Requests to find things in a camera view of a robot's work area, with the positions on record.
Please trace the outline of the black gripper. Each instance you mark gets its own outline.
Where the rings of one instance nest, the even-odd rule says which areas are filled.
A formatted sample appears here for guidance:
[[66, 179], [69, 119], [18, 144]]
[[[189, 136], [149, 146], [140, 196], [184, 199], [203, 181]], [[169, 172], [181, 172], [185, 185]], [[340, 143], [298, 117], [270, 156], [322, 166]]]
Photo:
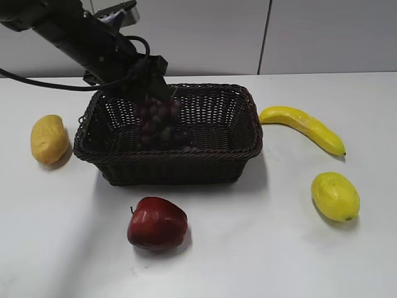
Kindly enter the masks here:
[[119, 85], [104, 89], [107, 96], [134, 104], [144, 102], [145, 93], [161, 102], [169, 102], [171, 99], [171, 91], [164, 79], [168, 62], [161, 55], [137, 53], [121, 63], [103, 61], [99, 65], [103, 67], [102, 70], [87, 69], [83, 80], [90, 86], [103, 86], [119, 81]]

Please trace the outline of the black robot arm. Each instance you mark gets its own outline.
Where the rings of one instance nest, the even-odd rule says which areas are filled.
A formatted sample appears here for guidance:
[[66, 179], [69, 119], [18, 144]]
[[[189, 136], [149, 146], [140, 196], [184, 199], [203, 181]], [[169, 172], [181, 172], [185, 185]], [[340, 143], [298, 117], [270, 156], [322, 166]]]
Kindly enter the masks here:
[[92, 14], [81, 1], [1, 1], [1, 24], [15, 32], [32, 29], [85, 70], [87, 87], [45, 83], [6, 70], [1, 75], [21, 83], [67, 91], [98, 91], [136, 103], [147, 97], [169, 102], [164, 75], [167, 61], [152, 56], [148, 42], [124, 36], [136, 24], [136, 1], [125, 1]]

